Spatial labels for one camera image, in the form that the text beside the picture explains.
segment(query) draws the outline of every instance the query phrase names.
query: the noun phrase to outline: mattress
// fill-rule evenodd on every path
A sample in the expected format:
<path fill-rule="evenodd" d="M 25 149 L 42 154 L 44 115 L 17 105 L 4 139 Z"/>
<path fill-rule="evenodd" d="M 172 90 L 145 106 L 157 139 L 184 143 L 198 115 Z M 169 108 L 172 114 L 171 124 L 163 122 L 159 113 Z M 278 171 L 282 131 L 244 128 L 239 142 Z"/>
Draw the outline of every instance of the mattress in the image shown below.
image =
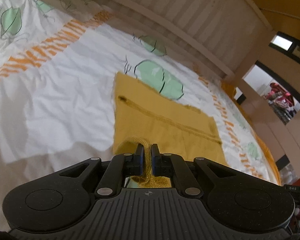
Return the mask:
<path fill-rule="evenodd" d="M 14 187 L 112 158 L 114 77 L 140 78 L 138 66 L 169 73 L 171 99 L 214 118 L 230 167 L 278 183 L 220 80 L 186 57 L 92 0 L 0 0 L 0 230 Z"/>

